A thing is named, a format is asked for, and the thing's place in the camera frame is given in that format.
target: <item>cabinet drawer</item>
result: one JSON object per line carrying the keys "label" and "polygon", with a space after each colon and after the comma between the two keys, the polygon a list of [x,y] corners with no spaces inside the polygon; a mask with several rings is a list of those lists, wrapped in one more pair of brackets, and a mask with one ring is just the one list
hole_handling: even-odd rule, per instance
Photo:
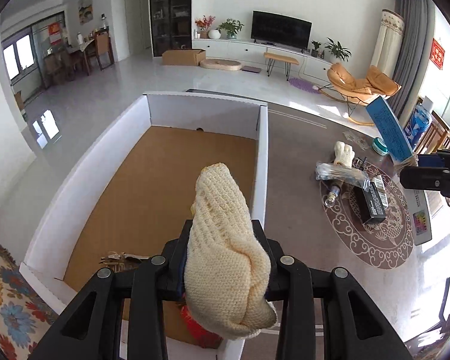
{"label": "cabinet drawer", "polygon": [[[280,56],[288,56],[290,58],[295,58],[298,61],[298,64],[292,64],[292,66],[290,68],[291,71],[295,71],[295,72],[298,73],[298,72],[300,72],[300,70],[301,70],[301,68],[303,66],[303,61],[304,61],[304,58],[305,58],[305,57],[303,57],[303,55],[297,54],[295,52],[288,52],[288,51],[285,51],[285,50],[278,50],[278,49],[275,49],[273,47],[267,47],[267,52],[268,53],[272,53],[272,54],[278,54]],[[280,62],[280,61],[276,61],[275,62],[275,66],[283,68],[284,63]]]}
{"label": "cabinet drawer", "polygon": [[228,42],[228,57],[245,62],[265,64],[265,48],[256,44]]}
{"label": "cabinet drawer", "polygon": [[305,58],[305,67],[303,74],[312,76],[317,79],[328,81],[327,71],[332,64],[330,62],[322,61],[321,59],[307,57]]}
{"label": "cabinet drawer", "polygon": [[228,42],[219,40],[194,40],[193,48],[203,49],[207,52],[207,58],[228,58]]}

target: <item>orange rocking chair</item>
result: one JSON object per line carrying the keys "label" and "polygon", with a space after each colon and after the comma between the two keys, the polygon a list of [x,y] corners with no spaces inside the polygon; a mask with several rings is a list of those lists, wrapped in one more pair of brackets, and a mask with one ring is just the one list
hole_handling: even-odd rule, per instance
{"label": "orange rocking chair", "polygon": [[[368,105],[378,96],[387,99],[396,94],[402,87],[382,73],[376,66],[370,66],[366,78],[355,79],[348,73],[347,69],[336,63],[328,69],[327,77],[330,80],[330,84],[319,88],[319,92],[331,99],[342,101],[329,95],[324,89],[334,89],[340,93],[343,101],[347,103],[348,119],[362,126],[373,126],[373,123],[362,123],[350,117],[357,105]],[[352,110],[350,110],[351,104],[355,104]]]}

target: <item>floral fabric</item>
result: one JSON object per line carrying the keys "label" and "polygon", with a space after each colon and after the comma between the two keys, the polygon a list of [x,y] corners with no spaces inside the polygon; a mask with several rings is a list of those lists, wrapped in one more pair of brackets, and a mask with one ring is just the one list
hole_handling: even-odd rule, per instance
{"label": "floral fabric", "polygon": [[7,359],[27,359],[56,318],[0,247],[0,348]]}

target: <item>plastic bag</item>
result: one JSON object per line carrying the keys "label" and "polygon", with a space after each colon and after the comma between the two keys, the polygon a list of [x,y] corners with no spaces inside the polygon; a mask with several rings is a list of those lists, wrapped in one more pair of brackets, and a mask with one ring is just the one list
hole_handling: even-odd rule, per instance
{"label": "plastic bag", "polygon": [[342,180],[365,191],[368,191],[370,187],[368,174],[360,169],[346,168],[334,163],[317,162],[315,172],[317,180]]}

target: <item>white tv cabinet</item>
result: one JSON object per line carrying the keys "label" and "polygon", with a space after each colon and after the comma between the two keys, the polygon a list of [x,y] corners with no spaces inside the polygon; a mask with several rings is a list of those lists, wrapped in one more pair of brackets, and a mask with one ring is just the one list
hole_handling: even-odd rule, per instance
{"label": "white tv cabinet", "polygon": [[[327,70],[332,65],[330,62],[300,51],[288,50],[286,48],[271,46],[267,44],[253,43],[251,40],[229,40],[229,39],[194,39],[194,49],[203,49],[207,52],[207,58],[232,59],[242,62],[244,65],[255,66],[267,70],[263,53],[274,53],[282,56],[290,56],[298,61],[293,64],[290,75],[311,81],[317,85],[329,83]],[[283,64],[275,64],[274,71],[281,69],[285,74]]]}

